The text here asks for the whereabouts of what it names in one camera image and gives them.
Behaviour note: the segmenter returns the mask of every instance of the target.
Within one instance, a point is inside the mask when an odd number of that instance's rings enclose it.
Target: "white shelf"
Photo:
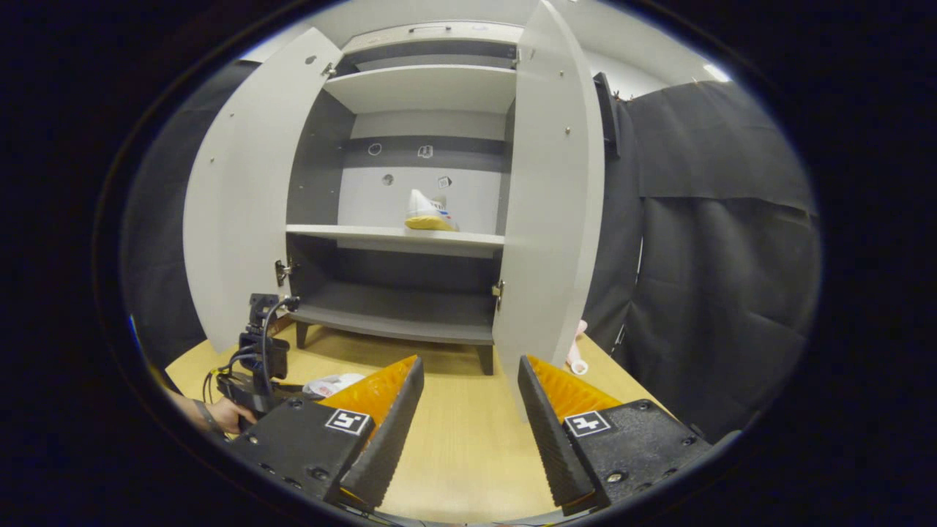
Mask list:
[[[339,241],[339,247],[418,252],[491,258],[504,247],[504,236],[445,231],[414,231],[406,227],[356,227],[350,225],[287,225],[287,233]]]
[[[512,69],[433,65],[373,69],[336,77],[325,91],[353,113],[456,110],[506,113],[514,101]]]

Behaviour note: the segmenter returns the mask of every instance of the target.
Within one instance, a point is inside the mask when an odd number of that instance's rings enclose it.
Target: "cabinet door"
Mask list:
[[[189,290],[205,335],[219,353],[237,343],[252,293],[278,286],[287,261],[290,171],[303,124],[329,63],[342,53],[310,29],[274,53],[231,95],[192,166],[183,214]]]
[[[534,10],[518,50],[504,289],[493,335],[520,404],[520,357],[561,366],[573,344],[595,264],[605,161],[588,63],[549,3]]]

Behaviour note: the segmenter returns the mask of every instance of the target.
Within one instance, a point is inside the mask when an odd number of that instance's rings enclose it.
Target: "wooden table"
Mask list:
[[[319,325],[309,328],[304,350],[295,345],[295,324],[277,337],[290,343],[285,382],[292,384],[339,373],[367,375],[413,354],[423,358],[423,395],[378,511],[472,523],[556,510],[533,434],[511,399],[508,382],[517,381],[505,378],[497,350],[495,374],[486,376],[472,346],[382,339]],[[583,380],[622,402],[660,404],[587,336],[578,344],[589,364]],[[217,354],[206,340],[166,371],[183,395],[201,399],[205,374],[227,364],[233,352]],[[214,383],[211,389],[219,398]]]

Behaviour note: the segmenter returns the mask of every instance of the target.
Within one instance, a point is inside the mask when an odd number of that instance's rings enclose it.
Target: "door hinge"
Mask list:
[[[287,259],[287,265],[284,265],[282,260],[277,260],[274,262],[274,270],[276,271],[276,285],[283,287],[283,283],[286,281],[287,277],[292,275],[292,272],[299,266],[299,264],[292,260],[291,256]]]
[[[495,309],[501,311],[501,297],[504,295],[504,280],[498,280],[498,283],[491,286],[491,294],[498,298],[498,301],[495,303]]]

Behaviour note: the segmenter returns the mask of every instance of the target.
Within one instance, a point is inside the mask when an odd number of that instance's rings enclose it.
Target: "black curtain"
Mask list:
[[[821,262],[809,181],[733,83],[674,86],[617,111],[630,133],[606,170],[588,333],[718,441],[774,398],[805,344]]]
[[[147,151],[127,199],[121,280],[140,345],[161,369],[205,340],[183,259],[186,187],[215,116],[257,66],[222,68],[182,104]]]

